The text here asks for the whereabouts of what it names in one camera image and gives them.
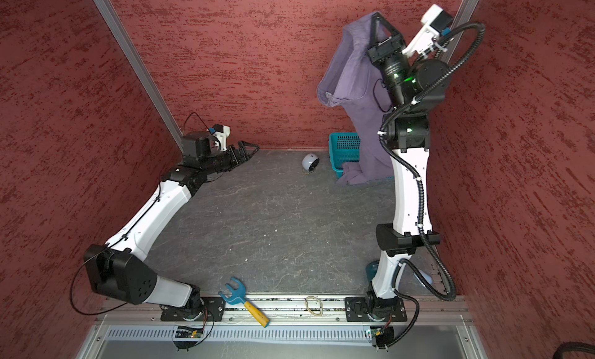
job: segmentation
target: teal plastic basket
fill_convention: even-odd
[[[343,176],[344,162],[359,162],[359,137],[357,133],[331,133],[328,135],[331,166],[337,178]]]

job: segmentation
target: purple cloth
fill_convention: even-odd
[[[329,107],[343,106],[361,140],[359,162],[344,163],[343,176],[337,184],[362,184],[372,179],[393,176],[390,156],[378,141],[377,132],[382,124],[383,113],[378,109],[372,93],[381,74],[367,55],[373,14],[343,28],[343,40],[318,85],[320,102]],[[383,33],[379,30],[380,40],[384,39],[381,35]],[[389,108],[389,95],[380,82],[376,86],[376,98],[384,110]]]

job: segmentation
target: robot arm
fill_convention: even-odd
[[[182,138],[182,162],[164,176],[137,214],[104,245],[91,245],[85,266],[93,292],[131,304],[174,306],[181,318],[197,317],[202,308],[198,287],[157,275],[143,262],[174,214],[196,194],[207,176],[247,162],[257,145],[227,146],[228,126],[191,132]]]
[[[367,270],[371,279],[368,310],[372,318],[386,316],[398,304],[398,296],[412,299],[398,292],[402,266],[405,264],[413,267],[416,276],[436,297],[445,301],[452,301],[456,297],[454,281],[432,247],[440,243],[440,234],[432,230],[425,195],[430,154],[428,113],[444,100],[450,76],[477,49],[483,39],[485,27],[481,23],[465,23],[450,30],[448,26],[452,17],[435,5],[424,14],[421,21],[422,29],[406,45],[404,37],[381,14],[372,16],[368,57],[372,65],[380,70],[393,103],[392,112],[384,118],[378,137],[380,145],[393,158],[396,188],[394,221],[377,226],[376,239],[382,251],[381,257],[377,264],[370,264]],[[390,33],[390,37],[382,42],[378,42],[376,37],[379,24]],[[449,67],[438,59],[428,59],[428,54],[434,50],[444,51],[446,43],[466,29],[476,30],[477,35],[454,65]],[[410,65],[408,58],[414,52],[419,53],[419,56]],[[435,290],[409,261],[420,246],[428,250],[442,270],[449,285],[446,295]]]

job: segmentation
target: cable tie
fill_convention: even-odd
[[[444,48],[441,44],[439,44],[437,41],[434,43],[434,46],[440,50],[442,50],[443,52],[447,52],[448,49]]]

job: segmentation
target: ventilated metal panel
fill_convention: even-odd
[[[215,326],[207,338],[213,342],[342,343],[369,345],[367,326]],[[192,340],[174,337],[172,326],[111,326],[108,340]]]

